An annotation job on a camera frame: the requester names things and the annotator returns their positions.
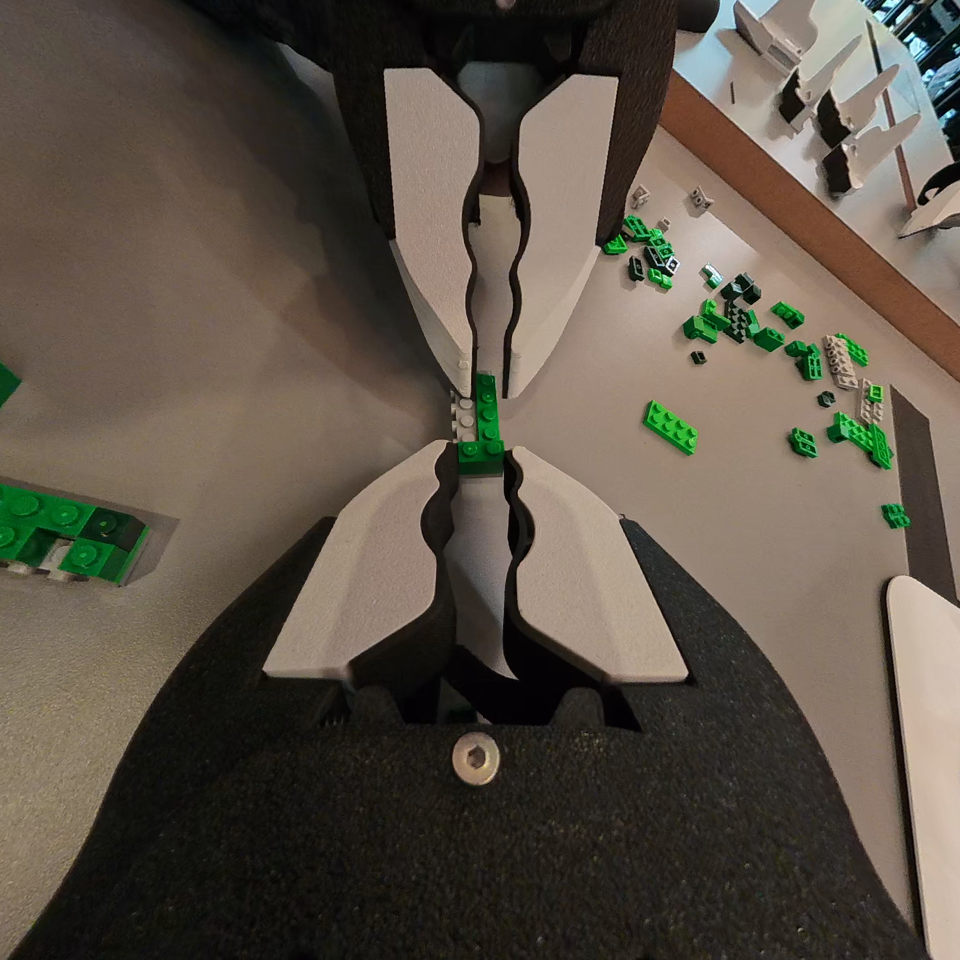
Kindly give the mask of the group of white printed parts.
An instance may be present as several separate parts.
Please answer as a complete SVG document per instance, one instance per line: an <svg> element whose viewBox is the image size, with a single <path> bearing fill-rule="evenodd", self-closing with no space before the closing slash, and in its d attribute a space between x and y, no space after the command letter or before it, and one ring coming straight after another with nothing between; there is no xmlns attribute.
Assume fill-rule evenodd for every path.
<svg viewBox="0 0 960 960"><path fill-rule="evenodd" d="M797 134L814 123L828 147L822 168L829 194L839 198L863 187L877 167L895 154L909 208L908 220L898 235L957 228L958 163L935 172L921 191L914 191L903 144L921 123L922 114L895 120L890 87L900 64L883 66L873 20L819 71L805 75L802 60L819 34L812 10L813 2L777 2L766 14L756 16L743 2L734 4L741 38L787 76L777 100L779 114ZM835 90L837 76L865 36L870 43L874 75L847 99L841 99Z"/></svg>

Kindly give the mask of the green and grey brick assembly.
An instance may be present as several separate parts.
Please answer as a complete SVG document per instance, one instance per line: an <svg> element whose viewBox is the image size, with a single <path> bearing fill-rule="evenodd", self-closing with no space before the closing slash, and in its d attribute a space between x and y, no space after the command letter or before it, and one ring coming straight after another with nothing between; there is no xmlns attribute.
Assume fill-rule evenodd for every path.
<svg viewBox="0 0 960 960"><path fill-rule="evenodd" d="M180 521L145 507L2 483L2 567L49 580L124 586L149 575Z"/></svg>

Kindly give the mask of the light grey long plate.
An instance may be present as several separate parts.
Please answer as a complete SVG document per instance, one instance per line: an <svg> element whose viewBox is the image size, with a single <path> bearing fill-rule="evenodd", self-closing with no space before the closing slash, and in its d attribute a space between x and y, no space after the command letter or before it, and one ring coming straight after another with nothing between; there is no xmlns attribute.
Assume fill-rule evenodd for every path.
<svg viewBox="0 0 960 960"><path fill-rule="evenodd" d="M476 384L474 395L466 396L455 390L451 392L452 406L452 434L457 443L474 441L477 439L477 415L476 415Z"/></svg>

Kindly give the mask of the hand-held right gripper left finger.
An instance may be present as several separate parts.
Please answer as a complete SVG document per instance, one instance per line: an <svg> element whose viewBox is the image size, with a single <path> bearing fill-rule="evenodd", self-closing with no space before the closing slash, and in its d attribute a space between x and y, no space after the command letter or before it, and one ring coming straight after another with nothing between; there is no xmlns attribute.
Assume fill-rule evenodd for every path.
<svg viewBox="0 0 960 960"><path fill-rule="evenodd" d="M263 665L271 676L421 687L455 644L444 559L459 452L435 440L340 513Z"/></svg>

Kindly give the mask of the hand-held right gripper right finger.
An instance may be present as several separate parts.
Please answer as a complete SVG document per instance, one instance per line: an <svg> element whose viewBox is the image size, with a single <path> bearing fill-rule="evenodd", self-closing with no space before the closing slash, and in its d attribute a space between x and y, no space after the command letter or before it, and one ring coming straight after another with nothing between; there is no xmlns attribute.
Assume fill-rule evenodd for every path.
<svg viewBox="0 0 960 960"><path fill-rule="evenodd" d="M510 505L503 650L539 687L683 681L689 667L620 515L527 448L505 465Z"/></svg>

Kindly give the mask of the pile of loose toy bricks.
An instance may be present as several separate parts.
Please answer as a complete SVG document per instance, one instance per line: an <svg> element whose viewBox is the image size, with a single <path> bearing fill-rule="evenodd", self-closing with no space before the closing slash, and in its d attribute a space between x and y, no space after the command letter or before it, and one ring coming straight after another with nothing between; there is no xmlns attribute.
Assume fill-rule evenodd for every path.
<svg viewBox="0 0 960 960"><path fill-rule="evenodd" d="M669 291L681 262L666 235L668 228L667 219L652 227L636 215L629 215L623 218L619 232L601 249L607 256L630 254L630 281L637 283L647 279ZM643 256L637 256L630 244L642 246ZM724 334L739 344L753 343L766 353L783 350L807 383L822 380L827 363L836 390L825 390L818 395L820 407L830 408L837 401L837 390L857 392L859 398L854 416L843 411L834 415L833 424L826 431L828 440L849 441L866 452L875 465L892 470L895 454L883 427L886 388L879 382L858 376L859 368L869 366L869 352L842 331L823 336L822 345L803 339L787 342L781 328L761 324L753 307L762 299L762 288L751 275L740 272L731 281L725 281L723 273L711 263L706 263L700 273L710 291L721 296L723 306L715 297L706 298L699 311L682 326L684 336L690 340L716 344L718 336ZM771 312L789 330L797 330L806 321L803 312L785 300L777 302ZM802 457L817 459L820 456L817 436L802 427L790 430L788 443L793 452ZM895 530L908 529L913 524L907 508L900 503L885 503L881 505L881 511L884 521Z"/></svg>

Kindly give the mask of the wide green flat plate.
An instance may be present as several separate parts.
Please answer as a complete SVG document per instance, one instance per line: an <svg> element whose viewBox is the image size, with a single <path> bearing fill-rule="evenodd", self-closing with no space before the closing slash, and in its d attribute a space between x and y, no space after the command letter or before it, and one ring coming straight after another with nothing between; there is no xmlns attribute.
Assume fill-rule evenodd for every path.
<svg viewBox="0 0 960 960"><path fill-rule="evenodd" d="M700 431L657 400L647 404L643 425L686 455L697 450Z"/></svg>

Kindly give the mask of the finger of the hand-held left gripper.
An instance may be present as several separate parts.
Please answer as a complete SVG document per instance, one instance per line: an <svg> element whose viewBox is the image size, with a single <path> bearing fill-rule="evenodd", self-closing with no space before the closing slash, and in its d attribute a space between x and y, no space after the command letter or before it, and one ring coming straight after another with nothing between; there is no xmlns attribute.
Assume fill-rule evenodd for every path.
<svg viewBox="0 0 960 960"><path fill-rule="evenodd" d="M383 74L393 186L394 257L421 329L446 374L471 374L468 298L475 267L465 202L478 174L476 108L430 67Z"/></svg>
<svg viewBox="0 0 960 960"><path fill-rule="evenodd" d="M615 76L571 75L522 120L516 159L525 240L511 275L508 399L523 393L555 351L597 262L618 87Z"/></svg>

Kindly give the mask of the grey desk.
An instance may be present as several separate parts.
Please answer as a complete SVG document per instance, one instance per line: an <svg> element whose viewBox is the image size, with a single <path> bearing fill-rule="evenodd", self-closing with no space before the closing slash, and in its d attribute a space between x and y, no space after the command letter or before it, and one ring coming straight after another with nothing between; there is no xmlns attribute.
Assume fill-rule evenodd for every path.
<svg viewBox="0 0 960 960"><path fill-rule="evenodd" d="M788 356L697 368L698 270L837 330L929 417L958 547L958 384L660 130L673 291L601 256L547 367L501 404L529 447L639 521L749 631L915 922L882 591L908 570L884 472L822 434ZM10 482L180 521L130 586L3 571L3 956L55 895L125 748L209 624L321 518L446 433L449 391L372 219L331 79L173 2L3 2L3 409ZM643 425L657 400L700 431Z"/></svg>

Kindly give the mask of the wood edged white table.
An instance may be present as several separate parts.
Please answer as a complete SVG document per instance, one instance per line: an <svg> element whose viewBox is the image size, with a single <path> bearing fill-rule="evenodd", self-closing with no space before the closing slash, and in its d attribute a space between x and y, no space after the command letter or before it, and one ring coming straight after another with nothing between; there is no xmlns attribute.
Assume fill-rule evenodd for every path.
<svg viewBox="0 0 960 960"><path fill-rule="evenodd" d="M919 112L903 146L868 175L866 186L830 196L814 126L793 131L777 108L786 78L762 60L735 30L733 2L723 2L703 35L679 32L661 124L759 209L854 294L937 363L958 377L958 230L899 238L908 198L953 155L917 64L861 2L817 2L820 36L802 63L813 72L861 36L836 90L846 99L875 76L874 31L884 66L900 63L890 98L894 119Z"/></svg>

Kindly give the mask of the white mat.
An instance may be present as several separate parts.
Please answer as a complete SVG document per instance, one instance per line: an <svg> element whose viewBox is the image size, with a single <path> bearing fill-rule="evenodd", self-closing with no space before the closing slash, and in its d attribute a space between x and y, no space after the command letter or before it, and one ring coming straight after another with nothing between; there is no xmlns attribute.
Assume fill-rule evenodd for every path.
<svg viewBox="0 0 960 960"><path fill-rule="evenodd" d="M922 918L931 956L959 958L959 609L923 583L887 585Z"/></svg>

